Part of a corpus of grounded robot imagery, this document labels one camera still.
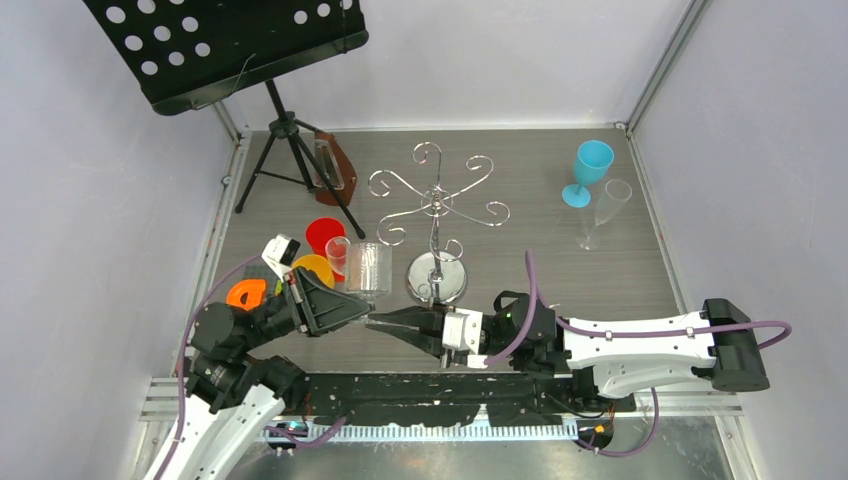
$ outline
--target tripod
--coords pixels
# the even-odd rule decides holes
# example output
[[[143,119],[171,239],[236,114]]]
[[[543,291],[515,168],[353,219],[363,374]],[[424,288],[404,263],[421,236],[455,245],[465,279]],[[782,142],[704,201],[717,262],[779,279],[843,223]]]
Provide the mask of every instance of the tripod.
[[[318,166],[318,162],[315,160],[315,156],[309,151],[309,147],[306,145],[306,142],[303,141],[303,138],[300,137],[300,129],[298,126],[301,126],[307,130],[311,130],[313,132],[321,132],[320,129],[313,127],[312,125],[302,122],[295,118],[294,112],[287,112],[283,107],[283,101],[280,99],[280,92],[277,91],[277,85],[274,84],[274,80],[266,80],[265,87],[268,89],[268,94],[271,96],[271,102],[274,104],[274,110],[277,111],[277,119],[271,122],[268,125],[269,130],[271,130],[271,136],[268,137],[268,142],[265,143],[265,148],[262,149],[262,154],[259,155],[259,160],[256,162],[256,167],[253,169],[253,175],[251,175],[250,180],[247,182],[247,187],[244,189],[244,193],[241,194],[241,199],[239,200],[238,205],[236,205],[235,213],[241,213],[244,209],[244,202],[247,200],[247,196],[250,194],[250,190],[253,188],[254,182],[256,182],[256,177],[261,175],[267,175],[269,177],[279,178],[280,180],[285,180],[287,182],[297,183],[299,185],[303,185],[306,187],[306,190],[310,193],[316,190],[315,184],[312,183],[312,178],[309,175],[309,170],[306,168],[306,162],[303,160],[303,155],[306,155],[306,158],[309,160],[309,163],[312,164],[312,167],[318,172],[318,176],[321,178],[321,181],[324,182],[327,190],[333,195],[333,198],[336,200],[336,203],[339,204],[339,208],[344,212],[345,217],[347,217],[350,224],[353,226],[354,230],[356,230],[356,236],[360,239],[365,238],[365,231],[362,230],[362,227],[356,223],[356,219],[353,218],[353,215],[350,213],[350,210],[345,206],[344,201],[339,196],[339,193],[333,189],[332,183],[330,183],[330,179],[327,178],[327,173]],[[262,166],[265,164],[265,160],[268,158],[268,153],[271,151],[271,146],[274,145],[274,141],[276,139],[286,139],[289,142],[289,146],[292,149],[292,154],[294,154],[295,162],[297,162],[297,167],[300,170],[300,175],[303,180],[298,180],[296,178],[286,177],[283,175],[278,175],[273,172],[268,172],[262,170]]]

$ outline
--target blue goblet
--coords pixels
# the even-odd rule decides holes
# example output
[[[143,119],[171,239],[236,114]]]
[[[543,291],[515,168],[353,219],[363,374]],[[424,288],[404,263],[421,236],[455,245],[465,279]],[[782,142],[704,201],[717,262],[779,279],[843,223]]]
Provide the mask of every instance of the blue goblet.
[[[574,208],[589,205],[592,194],[586,187],[604,178],[613,159],[615,159],[615,153],[612,148],[600,140],[589,140],[580,145],[577,149],[577,160],[574,161],[574,177],[577,183],[562,190],[562,199],[565,203]]]

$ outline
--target clear champagne flute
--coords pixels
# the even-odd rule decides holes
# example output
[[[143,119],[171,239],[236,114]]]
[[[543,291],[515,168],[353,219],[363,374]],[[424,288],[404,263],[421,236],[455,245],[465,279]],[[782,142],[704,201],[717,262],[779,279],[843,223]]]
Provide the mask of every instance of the clear champagne flute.
[[[577,244],[584,250],[593,250],[598,244],[595,230],[615,217],[621,208],[633,196],[633,189],[624,180],[612,179],[604,185],[604,191],[595,206],[595,224],[585,235],[577,236]]]

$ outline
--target white wall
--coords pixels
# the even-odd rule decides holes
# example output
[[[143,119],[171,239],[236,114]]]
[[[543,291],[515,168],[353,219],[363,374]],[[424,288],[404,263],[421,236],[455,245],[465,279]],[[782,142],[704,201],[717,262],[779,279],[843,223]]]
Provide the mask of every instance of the white wall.
[[[742,396],[768,479],[845,478],[848,4],[717,1],[637,141],[688,306],[795,333]],[[760,338],[776,332],[763,332]]]
[[[0,477],[124,478],[231,146],[154,114],[81,1],[4,4],[0,92]]]
[[[286,108],[328,129],[626,120],[688,3],[362,0],[368,43],[277,85]],[[265,88],[236,98],[267,130]]]

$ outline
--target gray wooden tabletop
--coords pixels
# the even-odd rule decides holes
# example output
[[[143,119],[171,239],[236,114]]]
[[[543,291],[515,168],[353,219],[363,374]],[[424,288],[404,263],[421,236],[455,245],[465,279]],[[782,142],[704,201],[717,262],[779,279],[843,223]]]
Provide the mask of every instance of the gray wooden tabletop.
[[[351,212],[368,234],[390,213],[418,207],[417,196],[399,183],[389,197],[368,192],[367,179],[375,170],[391,169],[419,190],[435,181],[436,165],[418,165],[412,148],[423,141],[437,143],[443,151],[442,186],[455,192],[479,178],[465,160],[476,154],[495,162],[492,176],[457,197],[454,208],[470,216],[490,216],[485,205],[497,200],[512,212],[501,227],[489,228],[449,214],[442,219],[442,242],[456,238],[465,247],[462,258],[469,272],[469,288],[460,305],[492,312],[492,301],[502,290],[529,291],[524,252],[536,258],[539,288],[557,313],[598,320],[644,319],[677,314],[645,198],[623,132],[619,130],[489,130],[433,132],[350,132],[336,138],[351,159],[359,177]],[[244,188],[267,134],[254,134],[239,185]],[[307,143],[311,138],[304,135]],[[604,180],[589,188],[589,207],[568,207],[561,191],[573,183],[572,165],[577,147],[586,140],[607,142],[615,161]],[[298,177],[288,143],[274,144],[265,169]],[[627,181],[633,197],[608,224],[596,231],[599,247],[581,249],[575,237],[594,221],[596,199],[603,184],[613,178]],[[243,259],[256,255],[277,233],[301,240],[301,253],[309,252],[304,231],[319,217],[334,217],[348,228],[336,207],[319,204],[299,185],[260,176],[244,207],[233,215],[227,229],[218,275]],[[427,250],[431,219],[423,213],[396,222],[407,230],[406,241],[393,251],[393,293],[377,302],[378,311],[412,305],[405,289],[409,262]],[[217,296],[222,299],[226,284]],[[309,371],[437,371],[437,361],[392,337],[349,325],[318,339],[290,335],[254,352],[259,358],[284,355]]]

